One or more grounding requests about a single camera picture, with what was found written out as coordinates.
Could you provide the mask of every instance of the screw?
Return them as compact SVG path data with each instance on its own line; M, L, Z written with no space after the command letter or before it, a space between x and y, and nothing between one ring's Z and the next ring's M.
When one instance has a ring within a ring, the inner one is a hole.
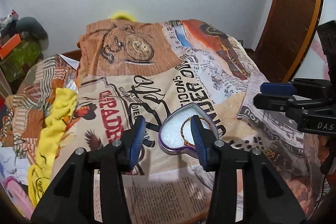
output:
M121 144L122 144L121 140L114 140L112 142L112 145L115 146L115 147L121 146Z
M259 148L253 148L252 149L252 153L255 154L255 155L260 155L261 154L261 150Z
M222 147L224 145L224 142L222 140L215 141L215 146Z
M84 153L84 151L85 151L84 148L80 147L75 150L75 153L76 155L81 155Z

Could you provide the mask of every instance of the purple rim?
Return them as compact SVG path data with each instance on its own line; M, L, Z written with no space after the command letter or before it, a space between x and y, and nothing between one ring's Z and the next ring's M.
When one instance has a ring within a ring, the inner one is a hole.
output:
M195 103L189 103L189 104L186 104L185 106L180 107L180 108L178 108L177 110L175 110L173 113L171 113L167 118L165 118L165 120L163 121L162 124L164 124L164 122L165 122L167 119L169 119L169 117L170 117L171 115L173 115L175 112L177 112L177 111L180 110L181 108L184 108L184 107L189 106L189 105L195 105L195 106L197 106L198 108L200 108L200 106L199 106L198 104L195 104ZM205 113L205 115L207 115L207 117L209 118L208 120L211 121L211 122L213 123L213 121L212 121L212 119L210 118L210 116L209 116L207 113ZM170 150L170 151L172 151L172 152L182 152L182 151L184 151L184 150L189 150L189 151L191 151L191 152L193 152L193 153L195 153L195 154L197 153L197 152L196 152L196 148L193 148L193 147L191 147L191 146L183 146L183 147L181 147L181 148L171 148L171 147L169 147L168 145L166 145L166 144L163 142L163 140L162 140L162 138L161 138L161 129L162 129L162 126L161 126L161 128L160 128L160 130L159 130L159 143L160 143L165 149Z

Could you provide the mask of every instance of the pink fabric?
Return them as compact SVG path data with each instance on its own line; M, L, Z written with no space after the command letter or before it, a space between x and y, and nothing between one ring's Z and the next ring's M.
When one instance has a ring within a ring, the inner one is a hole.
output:
M33 211L34 211L34 207L31 203L29 197L26 195L25 191L16 182L14 177L8 177L5 180L4 184L7 187L7 190L14 197L16 207L21 210L23 216L30 219L32 214L33 214Z

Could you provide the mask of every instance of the door panel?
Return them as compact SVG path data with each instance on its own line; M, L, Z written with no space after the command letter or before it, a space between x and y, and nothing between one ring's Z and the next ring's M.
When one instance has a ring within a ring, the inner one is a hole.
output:
M299 65L315 28L321 0L273 0L256 63L269 81L287 81Z

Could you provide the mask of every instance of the cable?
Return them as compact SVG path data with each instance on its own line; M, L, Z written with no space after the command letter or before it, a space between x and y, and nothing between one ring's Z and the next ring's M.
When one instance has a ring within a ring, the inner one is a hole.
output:
M315 207L315 209L314 209L312 215L315 213L317 207L320 205L320 202L321 202L321 199L322 199L322 197L323 197L323 193L324 193L324 184L325 184L325 182L326 182L326 175L324 175L324 178L323 178L323 181L322 181L322 192L321 192L321 197L320 197L319 201L317 202L317 205L316 205L316 207Z

